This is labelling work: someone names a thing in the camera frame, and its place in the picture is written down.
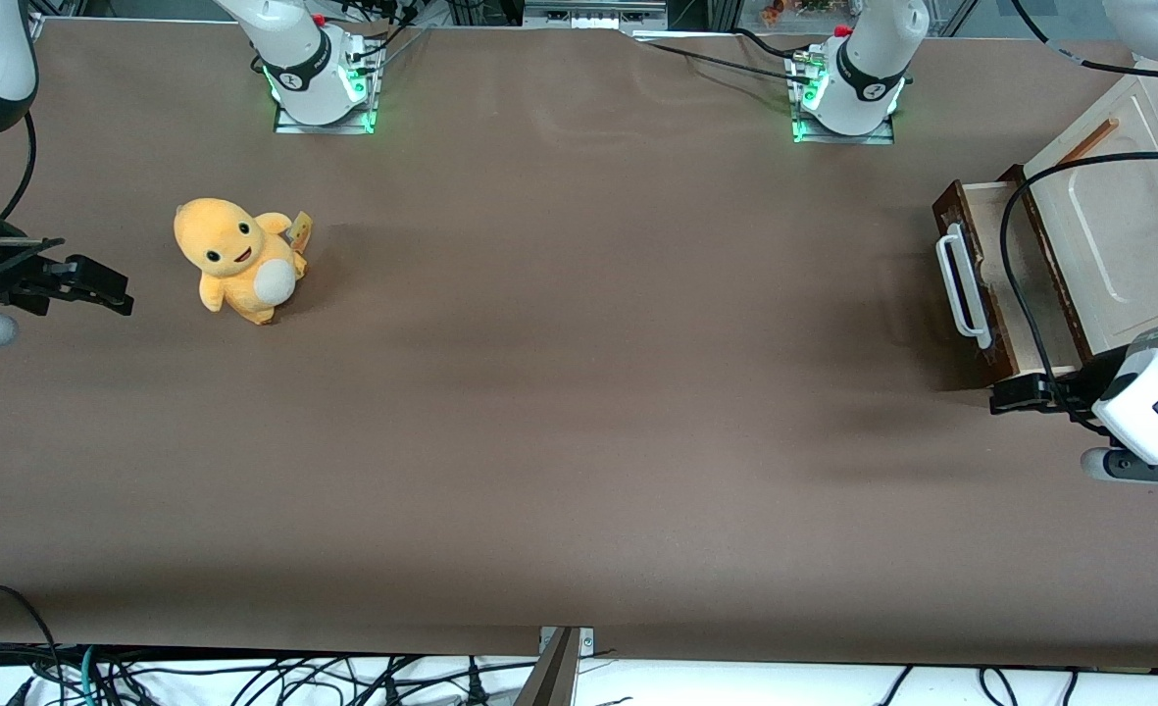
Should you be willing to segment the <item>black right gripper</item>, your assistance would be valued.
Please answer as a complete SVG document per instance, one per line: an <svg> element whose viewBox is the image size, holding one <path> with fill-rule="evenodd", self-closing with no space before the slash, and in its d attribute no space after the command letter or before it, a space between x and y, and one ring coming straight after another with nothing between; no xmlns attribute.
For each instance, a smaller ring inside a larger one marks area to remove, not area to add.
<svg viewBox="0 0 1158 706"><path fill-rule="evenodd" d="M54 262L42 256L63 244L63 237L2 236L0 303L45 316L51 299L69 295L72 301L89 301L129 317L134 300L127 294L127 277L90 258Z"/></svg>

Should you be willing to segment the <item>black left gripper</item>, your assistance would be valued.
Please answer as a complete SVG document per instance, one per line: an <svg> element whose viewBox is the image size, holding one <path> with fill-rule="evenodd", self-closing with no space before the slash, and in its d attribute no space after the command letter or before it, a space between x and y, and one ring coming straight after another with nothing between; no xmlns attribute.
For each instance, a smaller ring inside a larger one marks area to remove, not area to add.
<svg viewBox="0 0 1158 706"><path fill-rule="evenodd" d="M1124 366L1128 345L1104 350L1084 362L1077 370L1058 378L1067 400L1082 419L1098 422L1092 412L1094 403L1104 396L1117 372ZM1026 406L1058 409L1055 378L1045 372L996 381L990 389L990 413L1010 413Z"/></svg>

